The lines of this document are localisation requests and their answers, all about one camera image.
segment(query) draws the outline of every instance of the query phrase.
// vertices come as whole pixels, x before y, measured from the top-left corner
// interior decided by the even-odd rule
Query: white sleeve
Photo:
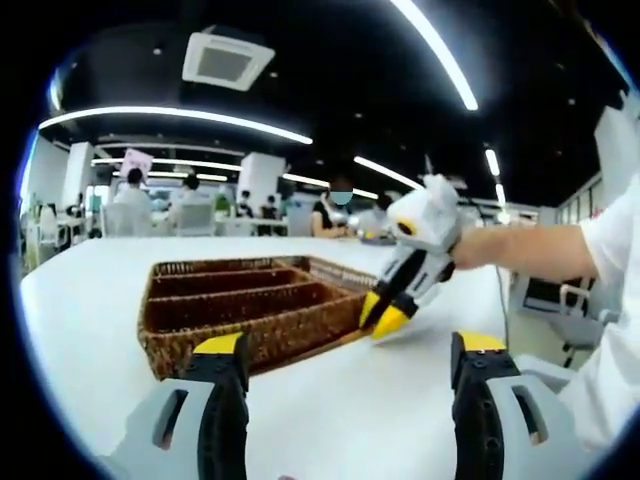
[[[638,177],[627,191],[594,219],[580,223],[600,279],[611,284],[622,279],[629,262],[633,236],[634,204],[640,200]]]

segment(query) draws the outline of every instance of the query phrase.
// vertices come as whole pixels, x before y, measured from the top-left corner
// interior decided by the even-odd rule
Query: ceiling light
[[[489,170],[494,177],[500,176],[500,167],[498,166],[498,157],[496,152],[488,148],[484,151],[485,157],[487,157],[487,163],[489,164]]]
[[[138,142],[101,143],[96,145],[96,147],[102,147],[107,150],[112,148],[153,148],[153,149],[166,150],[168,148],[173,150],[193,150],[196,152],[220,153],[222,155],[232,155],[235,157],[241,157],[245,155],[245,152],[240,152],[237,150],[226,150],[224,148],[204,147],[202,145],[184,145],[182,143],[138,143]]]
[[[329,182],[325,182],[324,180],[316,180],[315,178],[303,177],[302,175],[294,175],[292,173],[285,173],[282,175],[282,178],[285,180],[291,180],[292,182],[317,185],[318,187],[329,187]]]
[[[396,173],[393,170],[389,170],[388,168],[383,167],[382,165],[378,165],[377,163],[372,162],[371,160],[367,160],[366,158],[355,157],[353,161],[359,165],[362,165],[363,167],[370,168],[371,170],[375,170],[376,172],[381,173],[382,175],[386,175],[389,178],[393,178],[394,180],[400,183],[404,183],[405,185],[411,188],[414,188],[416,190],[424,188],[424,185],[420,185],[418,182],[414,182],[410,178],[407,178],[404,175],[400,175],[399,173]]]
[[[55,74],[49,84],[49,101],[54,110],[60,110],[60,91],[58,90],[58,76]]]
[[[464,77],[462,70],[458,66],[455,58],[451,55],[446,43],[442,40],[438,32],[431,25],[429,20],[425,18],[422,12],[416,7],[411,0],[389,0],[393,3],[398,10],[405,16],[405,18],[415,27],[418,33],[425,39],[433,53],[436,54],[438,60],[444,67],[447,75],[453,82],[453,85],[458,90],[458,94],[462,98],[467,110],[477,110],[478,102],[473,96],[471,87],[467,79]]]
[[[113,165],[116,163],[122,163],[122,158],[100,158],[91,160],[91,165]],[[215,162],[201,162],[198,160],[177,160],[175,158],[154,158],[153,163],[159,165],[185,165],[188,167],[202,167],[202,168],[218,168],[220,170],[233,170],[239,172],[242,170],[240,165],[231,165],[228,163],[215,163]]]
[[[187,173],[182,173],[182,172],[149,172],[148,176],[149,177],[155,177],[155,178],[187,178]],[[114,177],[119,177],[120,173],[119,172],[113,172],[113,176]],[[214,182],[226,182],[227,181],[227,177],[225,177],[224,175],[207,175],[207,174],[203,174],[203,173],[199,173],[196,175],[196,177],[198,177],[200,180],[211,180]]]
[[[496,183],[496,195],[498,196],[498,203],[504,205],[507,200],[504,197],[504,187],[501,183]]]
[[[378,195],[376,195],[375,193],[367,192],[366,190],[360,190],[359,188],[354,188],[353,193],[354,195],[360,195],[361,197],[370,198],[372,200],[378,199]]]
[[[167,115],[172,117],[184,117],[192,118],[195,120],[207,120],[210,122],[227,123],[230,125],[236,125],[238,127],[249,128],[251,130],[257,130],[260,132],[268,133],[282,138],[287,138],[295,142],[304,143],[305,145],[311,145],[313,140],[309,137],[299,135],[282,128],[273,127],[264,123],[254,122],[252,120],[245,120],[244,118],[230,117],[228,115],[221,115],[218,113],[201,112],[198,110],[184,110],[182,108],[172,107],[143,107],[143,106],[123,106],[123,107],[99,107],[90,108],[88,110],[80,110],[77,112],[65,113],[56,117],[50,118],[42,122],[38,128],[43,130],[51,125],[57,125],[60,123],[68,122],[70,120],[76,120],[79,118],[95,117],[99,115]]]
[[[329,188],[329,182],[325,182],[324,180],[318,180],[316,178],[303,177],[302,175],[294,175],[292,173],[285,173],[282,175],[282,178],[285,180],[290,180],[292,182],[298,183],[306,183],[308,185],[316,185],[318,187]],[[354,195],[360,195],[361,197],[371,198],[376,200],[378,195],[372,192],[367,192],[366,190],[360,190],[359,188],[353,189]]]

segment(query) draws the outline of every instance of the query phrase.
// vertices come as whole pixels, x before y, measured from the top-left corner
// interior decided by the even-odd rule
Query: pink sign
[[[142,170],[142,175],[146,182],[152,164],[153,157],[151,155],[134,150],[133,148],[127,148],[122,166],[120,167],[120,177],[127,178],[127,174],[132,168],[139,168]]]

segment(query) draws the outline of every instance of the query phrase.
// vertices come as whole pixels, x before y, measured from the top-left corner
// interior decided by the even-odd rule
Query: white pillar
[[[623,110],[606,107],[596,128],[605,207],[624,193],[631,177],[640,170],[638,103],[637,98],[630,97]]]
[[[243,190],[249,190],[249,206],[257,212],[269,195],[276,195],[278,178],[284,173],[285,164],[285,159],[280,157],[256,152],[247,155],[241,163],[236,201],[240,200]]]
[[[63,207],[75,204],[78,194],[84,195],[87,191],[91,181],[91,160],[93,160],[93,145],[89,142],[71,145],[62,189]]]

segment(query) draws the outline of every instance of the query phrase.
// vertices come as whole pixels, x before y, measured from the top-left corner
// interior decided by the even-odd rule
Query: robotic gripper
[[[427,175],[424,189],[394,202],[387,215],[398,244],[378,283],[367,293],[360,328],[374,339],[404,326],[422,297],[455,269],[449,252],[460,237],[458,194],[442,175]]]

